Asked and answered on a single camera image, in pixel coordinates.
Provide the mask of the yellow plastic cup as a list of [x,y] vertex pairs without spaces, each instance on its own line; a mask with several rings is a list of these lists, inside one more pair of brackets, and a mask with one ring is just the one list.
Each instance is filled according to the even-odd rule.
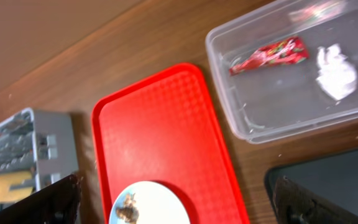
[[12,172],[0,175],[0,203],[17,202],[28,197],[33,187],[11,189],[14,185],[23,184],[25,180],[31,180],[29,171]]

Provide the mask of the food scraps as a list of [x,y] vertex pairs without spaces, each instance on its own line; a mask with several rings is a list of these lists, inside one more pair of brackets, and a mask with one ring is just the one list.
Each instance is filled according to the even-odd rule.
[[139,211],[136,208],[135,194],[126,194],[121,206],[116,208],[116,216],[118,219],[128,224],[136,224],[139,218]]

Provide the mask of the light blue plate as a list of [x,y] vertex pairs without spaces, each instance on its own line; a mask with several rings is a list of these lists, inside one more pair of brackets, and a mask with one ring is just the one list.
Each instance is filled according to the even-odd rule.
[[126,194],[135,194],[139,218],[136,224],[190,224],[191,220],[180,199],[166,186],[140,181],[126,187],[113,203],[109,224],[128,224],[118,219],[116,208],[121,206]]

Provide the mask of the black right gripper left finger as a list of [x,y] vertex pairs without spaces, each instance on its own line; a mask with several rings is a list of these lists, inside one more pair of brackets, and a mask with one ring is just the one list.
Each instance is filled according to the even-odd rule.
[[0,224],[75,224],[81,203],[75,174],[0,211]]

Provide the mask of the white napkin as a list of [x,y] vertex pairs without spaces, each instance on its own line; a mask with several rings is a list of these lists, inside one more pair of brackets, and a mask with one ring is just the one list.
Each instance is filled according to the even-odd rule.
[[339,44],[318,47],[316,64],[319,68],[316,82],[333,100],[341,101],[357,89],[358,72],[341,53]]

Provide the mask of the red snack wrapper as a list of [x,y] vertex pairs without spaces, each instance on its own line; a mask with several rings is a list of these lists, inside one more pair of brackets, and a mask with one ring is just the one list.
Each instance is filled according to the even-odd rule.
[[260,67],[293,65],[309,58],[304,42],[298,36],[292,36],[279,42],[258,48],[245,61],[229,69],[231,75],[237,75]]

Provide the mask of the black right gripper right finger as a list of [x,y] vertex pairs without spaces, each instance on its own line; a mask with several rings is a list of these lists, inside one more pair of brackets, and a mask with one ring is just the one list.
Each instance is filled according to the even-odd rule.
[[358,216],[296,184],[276,180],[272,197],[279,224],[358,224]]

